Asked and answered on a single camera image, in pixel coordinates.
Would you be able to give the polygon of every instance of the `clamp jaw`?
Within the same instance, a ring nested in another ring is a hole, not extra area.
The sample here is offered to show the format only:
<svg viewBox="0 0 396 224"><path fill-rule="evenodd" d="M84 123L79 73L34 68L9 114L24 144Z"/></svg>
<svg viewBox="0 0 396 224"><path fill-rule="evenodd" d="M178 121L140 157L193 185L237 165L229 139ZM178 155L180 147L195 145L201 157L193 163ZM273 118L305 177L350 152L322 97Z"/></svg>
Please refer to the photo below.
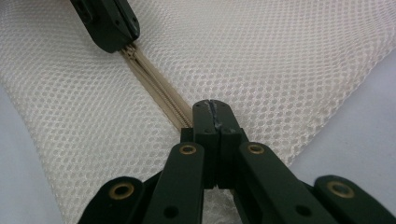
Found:
<svg viewBox="0 0 396 224"><path fill-rule="evenodd" d="M204 189L231 189L244 224L396 223L357 185L339 176L298 180L271 148L249 142L231 108L204 100L193 108L161 172L144 183L119 177L100 188L79 224L199 224Z"/></svg>
<svg viewBox="0 0 396 224"><path fill-rule="evenodd" d="M99 48L112 53L140 35L136 15L127 0L71 0L73 7Z"/></svg>

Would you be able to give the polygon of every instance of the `white surface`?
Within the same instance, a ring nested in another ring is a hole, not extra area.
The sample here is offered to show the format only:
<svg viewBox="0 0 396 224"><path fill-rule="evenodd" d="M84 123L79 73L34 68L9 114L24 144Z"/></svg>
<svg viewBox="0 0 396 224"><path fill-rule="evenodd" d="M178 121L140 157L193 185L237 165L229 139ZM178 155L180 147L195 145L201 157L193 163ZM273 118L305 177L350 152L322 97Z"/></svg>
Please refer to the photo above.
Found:
<svg viewBox="0 0 396 224"><path fill-rule="evenodd" d="M313 184L340 175L396 216L396 50L346 99L290 169Z"/></svg>
<svg viewBox="0 0 396 224"><path fill-rule="evenodd" d="M0 223L62 223L25 124L0 85Z"/></svg>
<svg viewBox="0 0 396 224"><path fill-rule="evenodd" d="M354 181L396 214L396 51L341 106L290 169L313 184L321 175ZM0 223L60 224L41 163L0 86Z"/></svg>

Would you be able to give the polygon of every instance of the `honeycomb mesh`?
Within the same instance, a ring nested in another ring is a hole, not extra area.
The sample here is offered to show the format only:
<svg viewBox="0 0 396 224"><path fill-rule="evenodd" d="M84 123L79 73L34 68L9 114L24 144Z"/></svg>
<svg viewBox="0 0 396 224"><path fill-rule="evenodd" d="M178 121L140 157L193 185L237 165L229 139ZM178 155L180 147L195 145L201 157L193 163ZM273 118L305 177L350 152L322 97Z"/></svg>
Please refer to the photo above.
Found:
<svg viewBox="0 0 396 224"><path fill-rule="evenodd" d="M2 1L0 29L1 83L65 223L77 223L108 180L163 168L176 128L120 54L93 44L69 1Z"/></svg>
<svg viewBox="0 0 396 224"><path fill-rule="evenodd" d="M228 103L286 164L396 47L388 1L131 1L145 55L192 105ZM107 180L146 179L177 131L119 54L63 0L0 2L0 81L29 129L65 223ZM228 191L204 223L238 223Z"/></svg>
<svg viewBox="0 0 396 224"><path fill-rule="evenodd" d="M395 1L132 1L149 60L184 100L233 108L286 163L396 47Z"/></svg>

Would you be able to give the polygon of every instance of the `mesh fabric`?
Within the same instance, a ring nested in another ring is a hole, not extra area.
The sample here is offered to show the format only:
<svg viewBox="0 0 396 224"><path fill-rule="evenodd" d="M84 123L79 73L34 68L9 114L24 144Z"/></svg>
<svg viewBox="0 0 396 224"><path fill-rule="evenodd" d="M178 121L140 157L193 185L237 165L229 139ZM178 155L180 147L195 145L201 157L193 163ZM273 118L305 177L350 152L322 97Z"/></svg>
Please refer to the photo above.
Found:
<svg viewBox="0 0 396 224"><path fill-rule="evenodd" d="M229 104L250 140L290 164L396 47L384 1L131 1L138 45L192 105ZM119 54L99 50L68 1L0 2L0 81L22 115L66 223L107 180L146 179L177 131ZM238 222L205 196L204 223Z"/></svg>
<svg viewBox="0 0 396 224"><path fill-rule="evenodd" d="M122 56L93 44L69 1L2 1L0 29L0 81L65 223L77 223L108 180L163 168L177 129Z"/></svg>

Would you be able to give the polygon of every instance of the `zipper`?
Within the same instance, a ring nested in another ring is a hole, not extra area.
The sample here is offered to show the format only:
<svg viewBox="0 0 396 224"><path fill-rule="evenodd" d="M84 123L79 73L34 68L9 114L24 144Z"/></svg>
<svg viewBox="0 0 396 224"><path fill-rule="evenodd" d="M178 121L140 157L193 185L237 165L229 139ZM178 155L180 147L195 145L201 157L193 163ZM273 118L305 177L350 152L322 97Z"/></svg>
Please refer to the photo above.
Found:
<svg viewBox="0 0 396 224"><path fill-rule="evenodd" d="M142 51L135 45L128 45L121 51L121 54L130 65L134 75L175 127L179 131L182 128L191 128L192 109Z"/></svg>

